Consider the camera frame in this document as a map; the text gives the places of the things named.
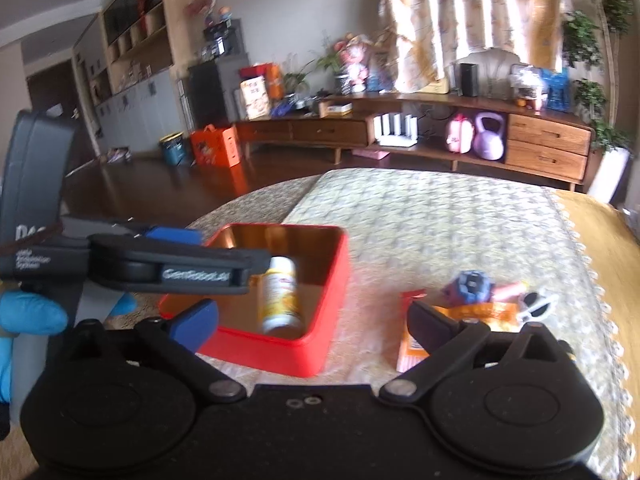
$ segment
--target tall white vase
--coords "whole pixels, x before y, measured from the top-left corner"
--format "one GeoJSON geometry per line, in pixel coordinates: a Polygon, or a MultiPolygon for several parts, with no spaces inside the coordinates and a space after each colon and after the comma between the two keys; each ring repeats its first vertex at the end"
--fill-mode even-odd
{"type": "Polygon", "coordinates": [[[587,194],[602,203],[609,203],[628,160],[629,152],[625,148],[616,148],[605,153],[587,194]]]}

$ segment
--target wooden tv cabinet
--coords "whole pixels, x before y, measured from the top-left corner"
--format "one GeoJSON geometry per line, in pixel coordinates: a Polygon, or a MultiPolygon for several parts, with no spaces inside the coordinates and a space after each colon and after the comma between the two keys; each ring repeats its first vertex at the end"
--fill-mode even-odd
{"type": "Polygon", "coordinates": [[[572,114],[552,110],[536,114],[507,101],[421,93],[331,96],[321,102],[320,118],[264,118],[241,121],[236,123],[236,128],[246,156],[252,142],[326,146],[334,149],[334,162],[338,164],[340,150],[366,148],[450,160],[453,171],[462,162],[535,174],[567,182],[571,190],[584,181],[593,135],[591,128],[572,114]],[[353,106],[351,114],[339,118],[325,117],[327,106],[346,103],[353,106]],[[403,112],[406,105],[415,104],[445,105],[463,112],[466,110],[470,115],[480,110],[505,115],[505,155],[500,160],[484,160],[472,152],[451,153],[442,137],[419,141],[410,148],[378,146],[373,136],[373,117],[403,112]]]}

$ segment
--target wooden floor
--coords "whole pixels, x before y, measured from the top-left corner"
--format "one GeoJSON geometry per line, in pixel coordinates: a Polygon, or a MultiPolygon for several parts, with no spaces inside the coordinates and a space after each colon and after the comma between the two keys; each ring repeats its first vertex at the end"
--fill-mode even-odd
{"type": "MultiPolygon", "coordinates": [[[[263,146],[235,168],[170,168],[162,160],[93,165],[72,174],[63,197],[69,212],[82,218],[129,219],[184,227],[200,216],[249,191],[284,180],[322,174],[337,168],[393,168],[450,171],[449,162],[391,154],[382,160],[353,156],[345,150],[333,164],[333,150],[263,146]]],[[[506,178],[567,189],[548,178],[460,164],[458,173],[506,178]]]]}

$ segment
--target pink backpack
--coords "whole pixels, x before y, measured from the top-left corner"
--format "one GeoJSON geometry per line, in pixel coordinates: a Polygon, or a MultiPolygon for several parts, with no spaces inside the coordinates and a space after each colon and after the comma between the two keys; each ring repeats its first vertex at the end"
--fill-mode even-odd
{"type": "Polygon", "coordinates": [[[447,148],[453,153],[466,153],[471,150],[474,138],[473,123],[463,114],[457,114],[447,125],[447,148]]]}

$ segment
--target blue glove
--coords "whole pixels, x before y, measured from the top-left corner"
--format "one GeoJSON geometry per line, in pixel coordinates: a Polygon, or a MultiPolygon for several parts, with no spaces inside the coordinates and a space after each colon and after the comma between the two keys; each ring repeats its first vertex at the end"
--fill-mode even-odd
{"type": "MultiPolygon", "coordinates": [[[[133,312],[136,300],[124,294],[113,307],[111,316],[133,312]]],[[[33,335],[56,335],[68,323],[66,312],[57,303],[21,290],[0,296],[0,327],[7,332],[33,335]]],[[[0,402],[11,400],[11,352],[14,340],[0,337],[0,402]]]]}

